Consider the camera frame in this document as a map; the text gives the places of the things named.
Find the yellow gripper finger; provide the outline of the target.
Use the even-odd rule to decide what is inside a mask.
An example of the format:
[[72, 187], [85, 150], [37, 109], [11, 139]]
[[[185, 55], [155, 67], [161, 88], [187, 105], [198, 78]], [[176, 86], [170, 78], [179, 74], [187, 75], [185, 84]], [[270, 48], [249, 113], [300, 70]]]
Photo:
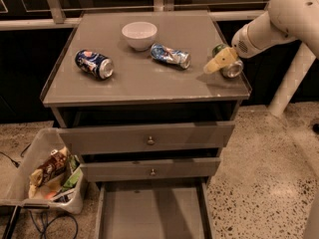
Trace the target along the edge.
[[238, 59], [236, 51], [231, 47], [215, 47], [212, 51], [212, 59], [203, 67], [206, 74], [212, 74], [225, 68]]

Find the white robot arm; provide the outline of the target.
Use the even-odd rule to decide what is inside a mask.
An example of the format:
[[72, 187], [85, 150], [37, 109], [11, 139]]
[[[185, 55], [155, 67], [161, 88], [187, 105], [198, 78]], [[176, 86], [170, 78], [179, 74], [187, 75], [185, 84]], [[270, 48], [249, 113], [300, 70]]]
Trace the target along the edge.
[[251, 58], [270, 47], [300, 40], [319, 57], [319, 0], [270, 0], [267, 10], [238, 30], [231, 46], [204, 66], [207, 74]]

